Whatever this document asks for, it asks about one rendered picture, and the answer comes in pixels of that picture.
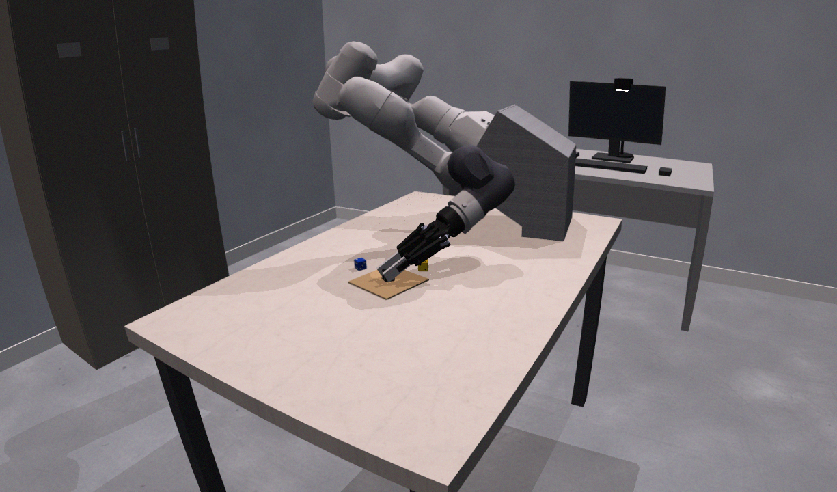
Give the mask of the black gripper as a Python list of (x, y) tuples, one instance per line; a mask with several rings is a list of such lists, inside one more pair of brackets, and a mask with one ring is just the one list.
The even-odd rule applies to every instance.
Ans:
[(426, 226), (421, 222), (410, 236), (398, 244), (398, 251), (377, 266), (377, 270), (390, 282), (410, 265), (418, 266), (439, 250), (448, 248), (448, 238), (456, 237), (464, 230), (465, 224), (459, 214), (446, 206), (436, 214), (436, 221)]

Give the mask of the tan square mat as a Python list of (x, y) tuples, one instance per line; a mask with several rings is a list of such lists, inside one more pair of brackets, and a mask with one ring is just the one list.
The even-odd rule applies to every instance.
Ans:
[(375, 294), (379, 298), (388, 300), (394, 298), (394, 296), (400, 293), (406, 292), (407, 290), (418, 286), (418, 284), (427, 282), (428, 280), (430, 280), (430, 278), (422, 277), (416, 275), (414, 272), (404, 270), (394, 278), (394, 281), (385, 282), (383, 280), (383, 276), (381, 276), (378, 270), (376, 270), (348, 282), (365, 290), (366, 292)]

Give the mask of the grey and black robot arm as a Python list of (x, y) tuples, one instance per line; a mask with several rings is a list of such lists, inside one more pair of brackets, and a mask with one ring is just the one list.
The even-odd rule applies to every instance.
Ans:
[[(463, 188), (448, 206), (464, 221), (464, 234), (514, 192), (508, 166), (477, 147), (493, 114), (452, 108), (436, 96), (410, 104), (424, 71), (410, 54), (377, 65), (376, 54), (366, 44), (348, 42), (340, 50), (327, 62), (313, 96), (315, 110), (333, 120), (352, 116), (430, 168), (444, 187)], [(422, 136), (418, 128), (452, 152)]]

